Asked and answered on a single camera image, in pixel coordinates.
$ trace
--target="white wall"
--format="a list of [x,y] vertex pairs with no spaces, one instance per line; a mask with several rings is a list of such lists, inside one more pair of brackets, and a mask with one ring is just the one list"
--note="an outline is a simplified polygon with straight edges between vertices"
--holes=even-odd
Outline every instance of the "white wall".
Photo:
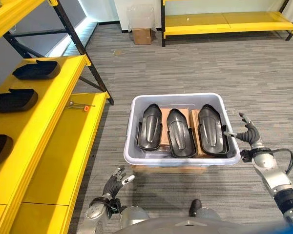
[[[137,4],[134,0],[114,0],[122,30],[128,29],[127,8]],[[166,15],[182,15],[212,12],[277,11],[284,0],[181,0],[166,2]],[[141,0],[140,4],[152,4],[155,26],[161,27],[160,0]],[[293,0],[288,3],[284,15],[293,22]]]
[[96,22],[118,20],[114,0],[78,0],[87,17]]

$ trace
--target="black metal shelf frame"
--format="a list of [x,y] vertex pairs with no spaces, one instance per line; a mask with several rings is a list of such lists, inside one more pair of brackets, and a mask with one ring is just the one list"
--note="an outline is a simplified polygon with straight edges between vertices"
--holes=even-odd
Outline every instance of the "black metal shelf frame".
[[111,94],[107,90],[103,80],[100,77],[100,74],[98,73],[97,69],[95,68],[93,62],[91,61],[91,58],[89,54],[86,51],[86,48],[83,46],[82,42],[80,41],[72,23],[70,22],[66,12],[64,11],[61,3],[59,0],[52,0],[49,1],[50,5],[54,8],[55,12],[57,13],[60,21],[62,22],[64,29],[56,29],[56,30],[44,30],[44,31],[37,31],[37,32],[27,32],[27,33],[17,33],[17,34],[11,34],[10,32],[6,32],[3,37],[12,45],[12,47],[25,59],[32,58],[31,55],[42,58],[43,55],[39,54],[38,52],[28,48],[27,46],[21,44],[19,41],[16,40],[16,38],[20,37],[28,37],[28,36],[36,36],[36,35],[48,35],[48,34],[58,34],[58,33],[68,33],[71,40],[74,42],[77,50],[81,55],[86,55],[91,63],[89,66],[89,70],[91,71],[93,77],[97,81],[98,85],[89,81],[88,79],[84,77],[79,77],[80,80],[83,82],[91,85],[92,87],[99,89],[102,92],[107,92],[110,96],[108,99],[109,103],[111,105],[114,105],[114,99],[112,98]]

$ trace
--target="gray carpet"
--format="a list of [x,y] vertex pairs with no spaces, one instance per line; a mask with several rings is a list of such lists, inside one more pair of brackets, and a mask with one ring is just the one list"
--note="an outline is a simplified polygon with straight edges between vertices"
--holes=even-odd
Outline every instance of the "gray carpet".
[[[161,47],[160,32],[152,45],[136,46],[120,26],[100,25],[87,50],[115,99],[106,105],[84,174],[69,233],[83,221],[91,200],[102,194],[115,168],[124,164],[126,126],[132,99],[142,94],[214,92],[222,96],[233,129],[243,131],[238,112],[245,112],[268,147],[293,150],[293,38],[286,32],[234,33],[173,37]],[[84,77],[93,80],[88,69]],[[79,81],[75,92],[95,92]],[[240,149],[247,145],[239,142]],[[276,154],[282,170],[289,154]],[[290,174],[293,182],[293,170]],[[145,208],[150,217],[187,215],[199,198],[223,220],[250,225],[281,220],[251,164],[210,166],[201,175],[136,174],[118,195],[123,205]],[[119,229],[113,216],[105,229]]]

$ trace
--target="robotic arm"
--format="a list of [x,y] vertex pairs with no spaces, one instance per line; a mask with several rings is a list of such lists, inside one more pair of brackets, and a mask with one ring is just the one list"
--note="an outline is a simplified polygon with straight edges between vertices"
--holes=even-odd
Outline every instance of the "robotic arm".
[[88,210],[85,212],[84,222],[78,234],[102,233],[104,226],[106,226],[112,215],[121,212],[121,202],[115,196],[123,186],[135,178],[134,175],[125,178],[124,169],[124,166],[118,167],[105,184],[102,196],[92,200]]
[[[244,162],[252,162],[257,174],[262,177],[263,183],[269,194],[277,203],[283,217],[293,225],[293,183],[287,174],[293,167],[293,153],[288,149],[272,151],[266,148],[260,138],[259,132],[253,122],[243,113],[239,113],[248,129],[244,133],[224,132],[225,135],[235,137],[250,144],[251,150],[241,151],[241,158]],[[288,169],[282,172],[277,165],[273,153],[288,151],[291,153],[291,160]]]

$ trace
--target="cardboard box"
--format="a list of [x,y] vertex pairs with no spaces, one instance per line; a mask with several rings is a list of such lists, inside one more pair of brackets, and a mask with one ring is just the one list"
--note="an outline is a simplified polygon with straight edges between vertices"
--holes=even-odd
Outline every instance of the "cardboard box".
[[[161,151],[170,151],[170,145],[168,140],[168,127],[167,127],[167,117],[169,115],[171,109],[161,109],[162,111],[162,135],[161,135],[161,143],[160,150]],[[178,109],[187,119],[187,124],[189,127],[189,110],[188,109]]]
[[193,132],[193,138],[197,150],[197,156],[194,158],[214,158],[214,156],[207,155],[206,153],[203,152],[202,147],[201,147],[201,142],[200,142],[200,133],[199,133],[199,113],[200,110],[191,110],[190,114],[190,128],[192,128]]
[[132,29],[132,34],[135,45],[151,44],[152,37],[150,28],[134,28]]

